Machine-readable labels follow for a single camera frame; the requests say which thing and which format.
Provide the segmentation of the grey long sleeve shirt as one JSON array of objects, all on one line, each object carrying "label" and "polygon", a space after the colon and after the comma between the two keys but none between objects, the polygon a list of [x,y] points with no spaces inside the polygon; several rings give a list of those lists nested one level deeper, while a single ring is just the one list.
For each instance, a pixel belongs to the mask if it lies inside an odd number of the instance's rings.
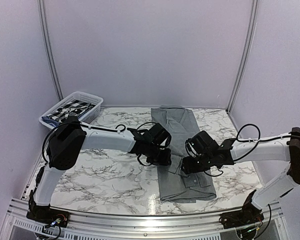
[{"label": "grey long sleeve shirt", "polygon": [[200,132],[192,110],[179,106],[152,108],[151,119],[171,135],[171,165],[157,167],[160,200],[195,203],[215,199],[212,177],[203,172],[184,174],[181,171],[182,159],[188,156],[185,142]]}]

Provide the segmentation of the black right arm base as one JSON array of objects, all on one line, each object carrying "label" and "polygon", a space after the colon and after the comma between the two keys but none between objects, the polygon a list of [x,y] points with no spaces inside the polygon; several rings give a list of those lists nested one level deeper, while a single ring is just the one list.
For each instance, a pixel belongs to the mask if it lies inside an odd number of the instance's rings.
[{"label": "black right arm base", "polygon": [[261,223],[264,220],[262,210],[252,205],[251,199],[246,199],[240,210],[224,212],[220,215],[219,223],[224,229],[243,227]]}]

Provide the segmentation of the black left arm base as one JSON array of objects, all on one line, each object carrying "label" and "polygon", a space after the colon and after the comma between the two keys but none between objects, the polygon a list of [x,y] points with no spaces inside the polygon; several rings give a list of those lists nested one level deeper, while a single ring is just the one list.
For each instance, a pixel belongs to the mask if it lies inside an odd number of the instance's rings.
[{"label": "black left arm base", "polygon": [[50,206],[34,206],[27,211],[26,218],[46,224],[50,227],[58,225],[65,228],[68,225],[70,213],[68,211],[50,208]]}]

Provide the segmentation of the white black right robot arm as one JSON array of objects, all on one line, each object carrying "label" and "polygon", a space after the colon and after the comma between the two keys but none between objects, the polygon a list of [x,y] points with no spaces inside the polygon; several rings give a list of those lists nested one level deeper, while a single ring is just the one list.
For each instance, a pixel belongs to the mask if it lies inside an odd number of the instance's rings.
[{"label": "white black right robot arm", "polygon": [[185,174],[206,173],[212,167],[221,168],[244,162],[286,162],[286,168],[262,188],[251,192],[237,219],[248,224],[272,201],[283,197],[300,186],[300,128],[288,133],[256,139],[227,138],[221,144],[206,131],[201,131],[185,142],[186,150],[193,152],[184,157],[180,169]]}]

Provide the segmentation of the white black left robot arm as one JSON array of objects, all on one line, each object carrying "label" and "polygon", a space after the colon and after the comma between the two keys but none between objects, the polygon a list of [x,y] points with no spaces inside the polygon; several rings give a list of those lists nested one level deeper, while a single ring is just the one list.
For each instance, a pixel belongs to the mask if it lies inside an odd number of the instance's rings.
[{"label": "white black left robot arm", "polygon": [[35,188],[29,195],[29,208],[43,223],[53,219],[48,208],[61,176],[75,166],[82,150],[118,150],[145,156],[148,165],[169,166],[171,164],[171,134],[159,123],[149,129],[126,127],[105,128],[80,122],[69,117],[53,128],[42,144],[45,165],[39,170]]}]

